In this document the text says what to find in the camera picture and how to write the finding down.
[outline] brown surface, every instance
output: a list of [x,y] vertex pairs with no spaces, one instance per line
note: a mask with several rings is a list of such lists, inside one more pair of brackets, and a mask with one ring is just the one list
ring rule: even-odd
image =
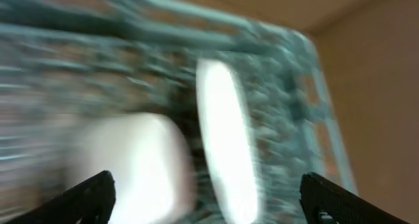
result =
[[317,39],[359,194],[419,223],[419,0],[379,0]]

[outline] gray basket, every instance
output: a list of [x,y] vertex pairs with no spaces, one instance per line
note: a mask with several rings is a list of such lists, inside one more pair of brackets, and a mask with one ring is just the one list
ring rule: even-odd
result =
[[[230,64],[245,88],[267,197],[261,223],[304,222],[298,190],[305,172],[356,192],[316,51],[300,33],[175,0],[106,0],[113,8],[107,14],[16,1],[3,1],[3,20],[22,25],[7,19],[19,13],[22,20],[32,16],[26,26],[91,34],[95,26],[80,21],[93,20],[108,28],[86,35],[0,26],[0,92],[13,98],[1,105],[13,110],[4,116],[18,116],[1,122],[7,133],[0,162],[26,171],[12,179],[14,186],[44,191],[41,200],[60,192],[64,168],[57,160],[71,144],[68,135],[79,131],[49,124],[55,115],[79,115],[77,125],[83,125],[115,113],[153,111],[180,127],[197,169],[198,204],[180,223],[223,223],[208,182],[194,98],[197,59],[215,58]],[[47,22],[32,15],[41,11]],[[22,101],[28,103],[10,107]],[[26,198],[18,200],[20,211],[28,208]]]

